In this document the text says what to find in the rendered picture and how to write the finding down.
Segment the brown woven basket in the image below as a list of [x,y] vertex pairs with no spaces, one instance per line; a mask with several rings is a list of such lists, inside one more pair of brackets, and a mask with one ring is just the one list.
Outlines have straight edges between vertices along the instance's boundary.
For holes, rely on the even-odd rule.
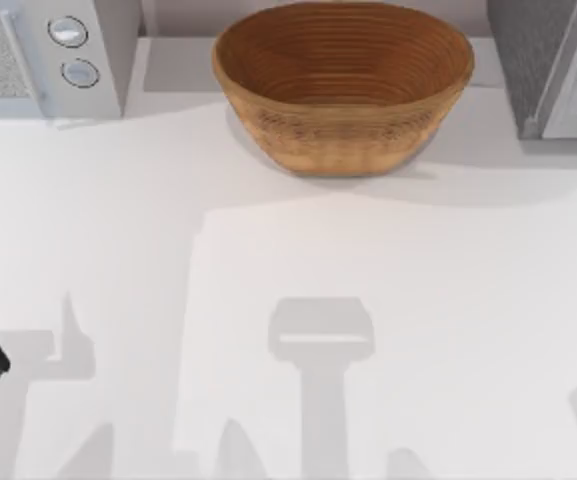
[[438,131],[474,49],[428,13],[382,1],[293,2],[252,13],[212,48],[215,78],[253,142],[308,176],[387,173]]

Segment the pale microwave oven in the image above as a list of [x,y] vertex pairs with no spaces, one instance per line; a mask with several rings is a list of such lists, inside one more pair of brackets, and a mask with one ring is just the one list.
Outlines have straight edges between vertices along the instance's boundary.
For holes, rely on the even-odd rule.
[[[79,48],[56,44],[51,19],[72,16],[88,29]],[[0,0],[0,119],[120,118],[142,26],[141,0]],[[61,65],[77,58],[100,73],[92,88],[69,85]]]

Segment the round microwave knob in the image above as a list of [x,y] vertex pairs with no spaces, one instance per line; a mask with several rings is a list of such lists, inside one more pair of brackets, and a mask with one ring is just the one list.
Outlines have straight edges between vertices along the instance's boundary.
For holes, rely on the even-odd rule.
[[79,89],[94,87],[100,80],[97,67],[88,60],[77,58],[61,65],[62,78],[71,86]]
[[86,25],[72,16],[51,19],[47,31],[56,44],[65,48],[79,48],[88,40]]

